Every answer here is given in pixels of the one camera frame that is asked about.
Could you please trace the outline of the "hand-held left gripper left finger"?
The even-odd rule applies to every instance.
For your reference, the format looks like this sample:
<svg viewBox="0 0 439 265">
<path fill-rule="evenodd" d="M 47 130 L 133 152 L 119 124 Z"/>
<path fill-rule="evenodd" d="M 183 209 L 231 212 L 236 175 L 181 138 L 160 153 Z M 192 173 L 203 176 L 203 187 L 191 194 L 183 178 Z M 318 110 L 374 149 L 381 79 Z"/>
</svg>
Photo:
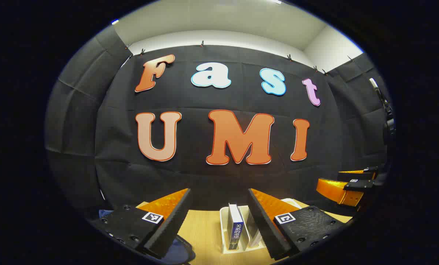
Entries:
<svg viewBox="0 0 439 265">
<path fill-rule="evenodd" d="M 174 242 L 191 203 L 191 189 L 185 188 L 142 206 L 123 204 L 90 223 L 127 248 L 163 258 Z"/>
</svg>

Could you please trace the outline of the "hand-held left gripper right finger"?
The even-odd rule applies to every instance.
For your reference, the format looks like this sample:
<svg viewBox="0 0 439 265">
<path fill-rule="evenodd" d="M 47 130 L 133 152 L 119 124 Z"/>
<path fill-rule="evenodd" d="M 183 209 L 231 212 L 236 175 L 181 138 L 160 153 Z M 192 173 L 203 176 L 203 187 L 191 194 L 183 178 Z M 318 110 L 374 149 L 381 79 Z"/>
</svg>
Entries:
<svg viewBox="0 0 439 265">
<path fill-rule="evenodd" d="M 319 248 L 347 226 L 316 206 L 297 208 L 254 188 L 248 189 L 248 206 L 274 260 Z"/>
</svg>

